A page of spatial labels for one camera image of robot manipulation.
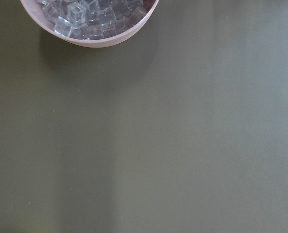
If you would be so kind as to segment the pink bowl with ice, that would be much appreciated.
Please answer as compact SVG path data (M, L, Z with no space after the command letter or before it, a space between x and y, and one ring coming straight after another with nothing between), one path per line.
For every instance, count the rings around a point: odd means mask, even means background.
M157 0L23 0L29 16L69 43L105 48L135 35L151 17Z

